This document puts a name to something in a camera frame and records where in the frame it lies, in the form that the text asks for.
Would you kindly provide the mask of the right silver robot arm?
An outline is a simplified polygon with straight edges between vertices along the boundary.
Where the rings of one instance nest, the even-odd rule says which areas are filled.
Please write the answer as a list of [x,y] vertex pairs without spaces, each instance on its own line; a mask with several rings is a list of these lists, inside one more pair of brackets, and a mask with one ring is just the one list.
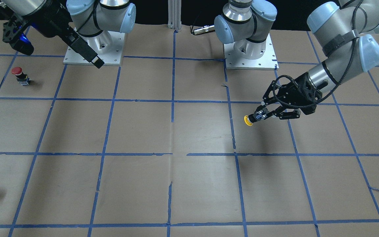
[[130,33],[136,6],[129,0],[4,0],[14,15],[3,24],[2,40],[24,55],[34,47],[24,31],[31,26],[46,38],[60,37],[84,64],[101,68],[109,54],[120,53],[112,32]]

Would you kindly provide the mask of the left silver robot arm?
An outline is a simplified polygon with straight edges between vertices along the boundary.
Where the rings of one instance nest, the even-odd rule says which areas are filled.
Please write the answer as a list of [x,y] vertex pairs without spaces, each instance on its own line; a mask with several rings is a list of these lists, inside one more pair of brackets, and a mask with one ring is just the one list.
[[[259,58],[276,20],[276,7],[266,0],[230,0],[215,18],[215,32],[223,44],[247,59]],[[379,65],[379,45],[368,32],[379,27],[379,0],[326,2],[307,18],[326,60],[289,82],[271,82],[261,105],[244,117],[248,126],[270,117],[296,119],[313,114],[317,104],[343,83]]]

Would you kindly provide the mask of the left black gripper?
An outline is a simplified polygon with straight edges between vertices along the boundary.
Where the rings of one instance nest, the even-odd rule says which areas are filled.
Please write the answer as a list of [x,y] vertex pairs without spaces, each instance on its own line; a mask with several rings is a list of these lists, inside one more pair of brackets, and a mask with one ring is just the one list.
[[[280,79],[289,80],[287,84],[280,84]],[[315,89],[310,82],[308,72],[305,72],[296,79],[288,75],[281,75],[271,82],[265,94],[263,95],[262,105],[259,106],[259,114],[262,120],[268,118],[279,118],[280,120],[297,119],[301,111],[310,115],[316,110],[317,105],[314,102],[322,98],[322,92]],[[268,110],[270,104],[279,103],[280,106],[275,110]],[[306,108],[297,109],[297,106],[307,106]]]

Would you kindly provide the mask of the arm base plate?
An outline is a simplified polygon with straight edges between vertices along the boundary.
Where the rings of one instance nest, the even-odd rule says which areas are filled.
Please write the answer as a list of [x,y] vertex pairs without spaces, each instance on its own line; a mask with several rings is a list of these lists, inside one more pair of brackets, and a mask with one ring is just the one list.
[[261,43],[242,39],[231,44],[224,44],[223,49],[227,69],[275,70],[279,68],[270,34]]
[[[105,30],[98,36],[84,37],[83,39],[98,54],[98,57],[104,62],[104,66],[120,66],[125,38],[126,33]],[[63,63],[68,65],[92,65],[70,47],[66,51]]]

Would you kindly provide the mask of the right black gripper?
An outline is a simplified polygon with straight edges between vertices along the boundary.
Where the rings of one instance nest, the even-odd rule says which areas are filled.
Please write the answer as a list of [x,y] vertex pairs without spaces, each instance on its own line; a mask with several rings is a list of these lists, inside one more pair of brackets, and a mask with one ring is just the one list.
[[97,68],[104,61],[69,25],[69,12],[58,0],[3,0],[14,12],[12,18],[23,20],[47,38],[59,36],[69,48]]

